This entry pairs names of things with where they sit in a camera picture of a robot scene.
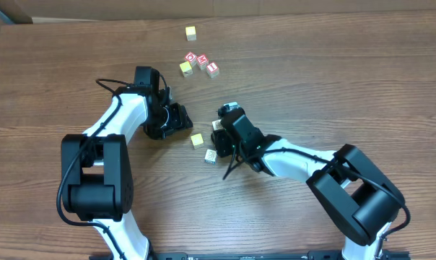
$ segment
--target wood grain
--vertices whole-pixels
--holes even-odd
[[[198,40],[187,42],[186,25]],[[193,51],[210,79],[179,63]],[[403,191],[412,221],[387,249],[436,259],[436,11],[16,25],[0,34],[0,259],[85,259],[108,252],[54,206],[60,143],[110,103],[97,77],[159,69],[194,122],[161,142],[135,133],[133,211],[157,251],[300,252],[343,235],[302,183],[203,162],[216,109],[238,101],[266,134],[334,150],[357,145]]]

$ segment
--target yellow cube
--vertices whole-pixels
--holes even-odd
[[[201,134],[194,134],[193,136],[191,136],[191,141],[194,149],[204,146],[204,140],[202,139]]]
[[[192,67],[189,61],[183,62],[180,64],[181,71],[183,73],[184,77],[187,77],[189,75],[192,75]]]
[[[190,26],[186,28],[186,37],[188,40],[197,40],[196,27]]]

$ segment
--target wooden table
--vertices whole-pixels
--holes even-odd
[[[184,28],[195,25],[198,40]],[[179,63],[193,51],[220,66],[210,79]],[[265,134],[318,150],[362,149],[404,193],[412,221],[385,248],[436,259],[436,12],[309,14],[5,26],[0,35],[0,259],[85,259],[108,248],[56,214],[60,144],[110,104],[97,77],[131,81],[159,69],[194,122],[163,141],[129,144],[133,211],[157,251],[289,253],[341,248],[303,183],[229,158],[204,163],[202,133],[238,101]],[[396,224],[403,220],[403,213]]]

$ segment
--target cube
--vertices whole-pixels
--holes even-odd
[[[201,134],[194,134],[193,136],[191,136],[191,141],[194,149],[204,146],[204,140],[202,139]]]
[[[183,76],[187,77],[189,75],[192,75],[192,67],[189,64],[189,61],[183,62],[180,64],[181,71],[183,72]]]
[[[212,62],[206,67],[206,73],[213,79],[218,76],[219,68],[216,63]]]
[[[204,70],[206,66],[209,64],[209,60],[206,58],[205,54],[202,54],[199,57],[197,57],[197,62],[199,63],[199,68],[201,68],[201,70]]]
[[[213,121],[212,126],[213,126],[213,131],[224,129],[224,127],[221,125],[221,119]]]
[[[190,26],[186,28],[186,37],[188,40],[197,40],[196,27]]]
[[[189,52],[184,56],[185,61],[189,61],[192,67],[194,67],[197,64],[197,55],[194,53]]]
[[[205,162],[215,164],[217,161],[217,151],[207,149],[205,153]]]

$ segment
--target pink cube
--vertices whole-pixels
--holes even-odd
[[[192,67],[194,67],[197,64],[197,55],[194,53],[189,52],[184,56],[185,61],[189,61]]]
[[[202,54],[199,57],[197,57],[197,62],[199,63],[199,68],[201,68],[201,70],[204,70],[206,66],[209,64],[209,60],[206,58],[205,54]]]
[[[216,63],[212,62],[206,67],[206,73],[213,79],[218,76],[219,68]]]

